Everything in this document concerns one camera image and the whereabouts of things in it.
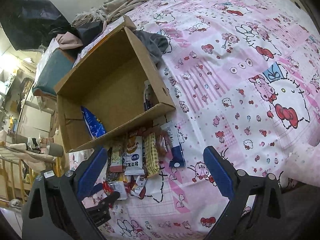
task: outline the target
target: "wooden railing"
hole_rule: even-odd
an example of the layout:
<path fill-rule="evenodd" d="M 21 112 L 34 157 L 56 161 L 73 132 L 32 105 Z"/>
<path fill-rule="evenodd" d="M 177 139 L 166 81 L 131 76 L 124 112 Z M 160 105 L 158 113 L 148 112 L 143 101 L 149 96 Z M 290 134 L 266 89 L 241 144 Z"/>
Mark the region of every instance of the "wooden railing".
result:
<path fill-rule="evenodd" d="M 22 175 L 22 160 L 14 156 L 14 154 L 7 149 L 0 148 L 0 164 L 0 178 L 3 177 L 4 179 L 4 185 L 0 185 L 0 189 L 3 187 L 5 188 L 5 194 L 3 196 L 0 195 L 0 197 L 5 198 L 8 201 L 20 198 L 24 204 L 28 199 L 26 190 L 31 190 L 33 181 L 38 174 L 29 168 L 29 183 L 26 183 Z M 53 171 L 56 176 L 61 176 L 63 171 L 61 171 L 60 157 L 56 158 L 55 163 L 53 164 Z"/>

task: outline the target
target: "hello kitty print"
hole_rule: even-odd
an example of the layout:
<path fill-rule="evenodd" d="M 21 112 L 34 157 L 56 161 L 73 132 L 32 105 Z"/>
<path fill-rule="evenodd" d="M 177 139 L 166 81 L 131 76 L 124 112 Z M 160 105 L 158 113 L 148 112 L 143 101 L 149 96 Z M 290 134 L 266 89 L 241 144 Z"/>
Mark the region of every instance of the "hello kitty print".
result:
<path fill-rule="evenodd" d="M 320 141 L 320 36 L 308 15 L 288 0 L 149 0 L 127 15 L 168 40 L 158 70 L 176 111 L 154 125 L 174 123 L 185 166 L 169 167 L 171 153 L 160 159 L 141 197 L 117 201 L 102 233 L 203 239 L 227 205 L 203 160 L 210 145 L 235 169 L 294 186 L 283 176 L 289 152 Z"/>

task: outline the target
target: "pink bedsheet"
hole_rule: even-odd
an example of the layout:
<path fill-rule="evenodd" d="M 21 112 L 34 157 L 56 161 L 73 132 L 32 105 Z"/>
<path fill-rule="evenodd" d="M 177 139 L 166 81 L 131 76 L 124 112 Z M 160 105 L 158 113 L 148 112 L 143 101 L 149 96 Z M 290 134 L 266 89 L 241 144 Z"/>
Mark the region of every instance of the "pink bedsheet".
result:
<path fill-rule="evenodd" d="M 309 16 L 289 0 L 150 0 L 127 15 L 169 41 L 159 73 L 177 111 L 154 123 L 176 124 L 186 166 L 169 168 L 167 156 L 142 200 L 116 202 L 103 234 L 202 239 L 228 202 L 203 163 L 208 145 L 236 169 L 293 184 L 280 177 L 289 152 L 297 141 L 316 145 L 320 132 L 320 42 Z M 78 157 L 70 154 L 71 167 Z"/>

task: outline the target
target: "open cardboard box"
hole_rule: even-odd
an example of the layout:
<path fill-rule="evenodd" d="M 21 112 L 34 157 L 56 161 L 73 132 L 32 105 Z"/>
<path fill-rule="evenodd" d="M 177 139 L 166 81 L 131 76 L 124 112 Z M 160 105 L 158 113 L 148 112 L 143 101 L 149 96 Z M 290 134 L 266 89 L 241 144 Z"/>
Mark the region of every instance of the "open cardboard box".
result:
<path fill-rule="evenodd" d="M 99 41 L 57 84 L 58 117 L 66 151 L 104 145 L 175 109 L 149 52 L 132 33 L 129 17 Z M 144 111 L 144 82 L 150 81 L 157 104 Z M 107 133 L 92 140 L 80 106 L 89 109 Z"/>

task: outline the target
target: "gray cloth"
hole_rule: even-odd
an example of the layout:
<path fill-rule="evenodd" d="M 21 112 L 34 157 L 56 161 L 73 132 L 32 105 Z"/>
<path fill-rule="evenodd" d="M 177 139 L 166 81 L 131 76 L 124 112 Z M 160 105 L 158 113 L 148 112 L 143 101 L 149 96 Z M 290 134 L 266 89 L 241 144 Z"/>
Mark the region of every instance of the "gray cloth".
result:
<path fill-rule="evenodd" d="M 157 65 L 169 45 L 167 38 L 158 33 L 147 33 L 145 31 L 134 31 L 133 33 L 146 46 L 152 61 Z"/>

